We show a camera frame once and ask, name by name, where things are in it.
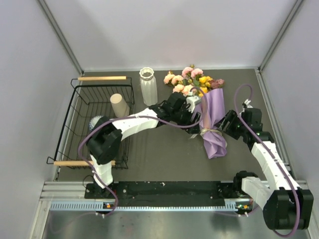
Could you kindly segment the cream printed ribbon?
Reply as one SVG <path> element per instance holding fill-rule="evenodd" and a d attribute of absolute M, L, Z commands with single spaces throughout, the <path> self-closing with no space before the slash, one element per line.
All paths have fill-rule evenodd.
<path fill-rule="evenodd" d="M 207 132 L 215 133 L 215 134 L 218 134 L 218 135 L 222 136 L 222 133 L 221 133 L 219 130 L 217 130 L 217 129 L 202 128 L 202 129 L 200 130 L 200 133 L 193 134 L 193 135 L 190 137 L 190 139 L 194 139 L 194 138 L 197 137 L 198 135 L 203 136 L 203 135 L 206 134 Z"/>

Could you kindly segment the purple flower bouquet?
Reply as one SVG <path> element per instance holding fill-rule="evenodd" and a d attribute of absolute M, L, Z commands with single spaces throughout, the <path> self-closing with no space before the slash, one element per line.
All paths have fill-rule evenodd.
<path fill-rule="evenodd" d="M 213 79 L 194 65 L 185 67 L 180 75 L 169 71 L 163 79 L 164 84 L 173 86 L 173 92 L 187 96 L 190 92 L 201 97 L 201 103 L 195 107 L 195 113 L 205 114 L 199 123 L 202 128 L 217 129 L 214 125 L 225 116 L 223 79 Z M 207 132 L 203 143 L 209 159 L 223 157 L 227 153 L 227 142 L 223 136 Z"/>

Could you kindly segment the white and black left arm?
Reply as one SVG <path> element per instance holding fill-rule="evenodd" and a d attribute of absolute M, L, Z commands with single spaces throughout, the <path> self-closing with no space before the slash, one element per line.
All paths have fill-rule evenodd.
<path fill-rule="evenodd" d="M 90 134 L 84 140 L 92 160 L 96 192 L 109 197 L 113 191 L 112 161 L 117 157 L 121 142 L 146 129 L 169 124 L 189 134 L 200 131 L 200 113 L 195 107 L 201 103 L 199 96 L 172 93 L 167 100 L 143 111 L 117 119 L 96 116 L 90 120 Z"/>

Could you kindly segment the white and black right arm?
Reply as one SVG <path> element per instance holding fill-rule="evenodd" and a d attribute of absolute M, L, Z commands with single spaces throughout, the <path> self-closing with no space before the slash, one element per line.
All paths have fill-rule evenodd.
<path fill-rule="evenodd" d="M 266 226 L 271 230 L 307 229 L 313 194 L 302 189 L 286 169 L 271 134 L 263 131 L 261 110 L 245 108 L 239 115 L 230 110 L 215 126 L 233 139 L 243 138 L 268 182 L 262 183 L 255 173 L 241 171 L 234 178 L 234 194 L 249 195 L 262 209 Z"/>

